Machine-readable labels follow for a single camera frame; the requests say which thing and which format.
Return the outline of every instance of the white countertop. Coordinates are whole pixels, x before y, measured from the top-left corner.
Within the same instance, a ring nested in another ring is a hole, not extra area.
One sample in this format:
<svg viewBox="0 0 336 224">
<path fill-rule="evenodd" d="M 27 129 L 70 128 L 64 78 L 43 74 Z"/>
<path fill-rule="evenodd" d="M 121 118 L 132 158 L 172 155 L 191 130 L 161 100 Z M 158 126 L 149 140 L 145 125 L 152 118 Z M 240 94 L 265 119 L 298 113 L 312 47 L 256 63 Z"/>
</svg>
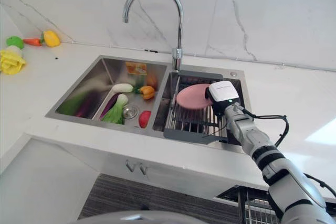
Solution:
<svg viewBox="0 0 336 224">
<path fill-rule="evenodd" d="M 241 185 L 267 187 L 245 154 L 46 118 L 99 55 L 171 61 L 171 55 L 128 49 L 26 46 L 28 65 L 14 76 L 1 73 L 2 170 L 34 136 L 183 167 Z M 183 64 L 244 71 L 253 112 L 288 117 L 290 131 L 279 149 L 305 173 L 336 188 L 336 73 L 190 56 L 184 56 Z M 284 129 L 277 120 L 256 120 L 256 124 L 274 142 Z M 327 190 L 320 191 L 328 201 L 336 202 Z"/>
</svg>

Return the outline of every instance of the faucet spout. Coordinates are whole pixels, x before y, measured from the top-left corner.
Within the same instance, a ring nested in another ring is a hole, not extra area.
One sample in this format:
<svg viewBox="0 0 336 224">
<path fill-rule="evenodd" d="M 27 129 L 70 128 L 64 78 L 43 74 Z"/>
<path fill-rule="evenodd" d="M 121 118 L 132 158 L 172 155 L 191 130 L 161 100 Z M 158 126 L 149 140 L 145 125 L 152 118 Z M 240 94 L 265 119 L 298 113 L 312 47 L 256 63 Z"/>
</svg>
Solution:
<svg viewBox="0 0 336 224">
<path fill-rule="evenodd" d="M 128 23 L 129 11 L 134 0 L 126 0 L 124 5 L 124 10 L 122 14 L 122 21 L 124 23 Z M 177 47 L 173 48 L 173 68 L 175 70 L 179 70 L 181 66 L 182 60 L 182 27 L 183 27 L 183 9 L 180 0 L 174 0 L 177 6 L 177 10 L 179 12 L 179 21 L 178 21 L 178 33 L 177 33 Z"/>
</svg>

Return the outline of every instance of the dark floor mat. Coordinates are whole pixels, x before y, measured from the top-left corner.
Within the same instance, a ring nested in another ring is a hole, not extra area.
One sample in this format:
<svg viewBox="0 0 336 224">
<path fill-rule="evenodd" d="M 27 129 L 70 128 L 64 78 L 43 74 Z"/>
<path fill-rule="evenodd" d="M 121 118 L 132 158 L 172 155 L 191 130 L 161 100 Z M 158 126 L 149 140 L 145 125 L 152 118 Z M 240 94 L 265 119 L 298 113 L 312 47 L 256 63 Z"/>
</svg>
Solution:
<svg viewBox="0 0 336 224">
<path fill-rule="evenodd" d="M 78 219 L 125 210 L 161 210 L 209 224 L 238 223 L 238 208 L 174 191 L 100 174 Z"/>
</svg>

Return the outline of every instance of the faucet handle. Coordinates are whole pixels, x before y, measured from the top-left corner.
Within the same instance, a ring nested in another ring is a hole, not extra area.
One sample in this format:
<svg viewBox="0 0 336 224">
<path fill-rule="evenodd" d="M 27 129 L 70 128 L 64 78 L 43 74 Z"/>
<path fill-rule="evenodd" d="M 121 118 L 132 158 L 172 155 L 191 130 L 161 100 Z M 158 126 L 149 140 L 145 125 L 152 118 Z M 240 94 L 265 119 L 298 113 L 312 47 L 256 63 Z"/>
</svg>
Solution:
<svg viewBox="0 0 336 224">
<path fill-rule="evenodd" d="M 182 48 L 173 48 L 173 69 L 180 70 L 182 61 Z"/>
</svg>

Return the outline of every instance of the yellow bell pepper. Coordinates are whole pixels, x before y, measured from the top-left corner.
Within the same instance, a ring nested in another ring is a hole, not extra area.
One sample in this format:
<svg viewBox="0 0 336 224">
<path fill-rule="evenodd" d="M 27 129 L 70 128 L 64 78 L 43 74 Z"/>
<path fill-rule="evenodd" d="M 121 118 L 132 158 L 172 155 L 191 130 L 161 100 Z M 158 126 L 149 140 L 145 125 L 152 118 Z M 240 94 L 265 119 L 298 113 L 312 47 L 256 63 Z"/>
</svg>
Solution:
<svg viewBox="0 0 336 224">
<path fill-rule="evenodd" d="M 43 39 L 48 47 L 56 47 L 60 44 L 58 36 L 51 30 L 43 32 Z"/>
<path fill-rule="evenodd" d="M 152 86 L 143 86 L 139 89 L 144 100 L 151 99 L 155 96 L 155 89 Z"/>
<path fill-rule="evenodd" d="M 0 50 L 0 70 L 6 74 L 16 74 L 20 72 L 26 61 L 21 57 L 21 50 L 17 46 L 9 46 Z"/>
</svg>

